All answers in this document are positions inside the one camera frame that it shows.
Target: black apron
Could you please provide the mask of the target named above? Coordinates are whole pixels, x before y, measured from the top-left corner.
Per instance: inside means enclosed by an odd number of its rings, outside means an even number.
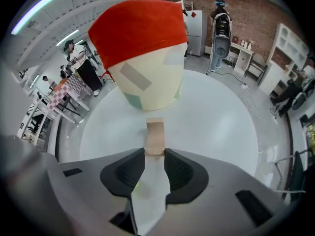
[[[92,91],[96,91],[99,88],[102,87],[102,83],[99,80],[98,76],[96,75],[90,61],[86,59],[79,69],[77,70],[80,77],[84,81],[85,84],[87,84]]]

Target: white cabinet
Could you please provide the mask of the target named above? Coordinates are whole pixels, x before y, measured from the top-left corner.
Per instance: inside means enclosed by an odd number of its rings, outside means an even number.
[[[267,63],[268,67],[266,69],[266,75],[264,76],[260,88],[264,90],[267,94],[271,94],[274,88],[277,86],[280,80],[285,80],[285,72],[284,70],[278,66],[272,60]]]
[[[304,63],[309,53],[309,48],[303,41],[284,24],[278,24],[276,37],[271,48],[267,62],[271,60],[275,49],[278,48],[287,55],[294,63],[300,67],[304,67]]]

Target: cardboard piece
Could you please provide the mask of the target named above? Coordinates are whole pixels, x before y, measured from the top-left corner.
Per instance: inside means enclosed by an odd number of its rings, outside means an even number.
[[[165,132],[163,118],[147,118],[148,137],[145,147],[146,156],[163,156]]]

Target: ceiling light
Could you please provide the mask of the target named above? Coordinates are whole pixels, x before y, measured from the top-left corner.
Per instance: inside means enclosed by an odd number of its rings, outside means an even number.
[[[81,39],[79,42],[75,43],[74,45],[80,44],[83,41],[83,39]]]
[[[38,12],[42,7],[44,7],[46,4],[48,4],[52,0],[41,0],[35,6],[33,6],[16,24],[16,26],[11,31],[11,34],[16,35],[21,28],[27,23],[27,21],[36,13]]]
[[[70,33],[67,37],[63,38],[60,42],[58,42],[57,46],[59,46],[62,42],[64,42],[67,38],[71,37],[75,33],[77,33],[79,30],[76,29],[74,32]]]
[[[36,75],[35,79],[34,79],[33,82],[31,83],[31,85],[30,85],[29,88],[31,88],[31,87],[34,85],[34,83],[37,81],[38,77],[39,77],[39,74]]]

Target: red cloth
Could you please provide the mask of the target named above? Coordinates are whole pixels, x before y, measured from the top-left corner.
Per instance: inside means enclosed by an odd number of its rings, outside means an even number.
[[[128,0],[107,9],[89,29],[104,67],[187,42],[179,3]]]

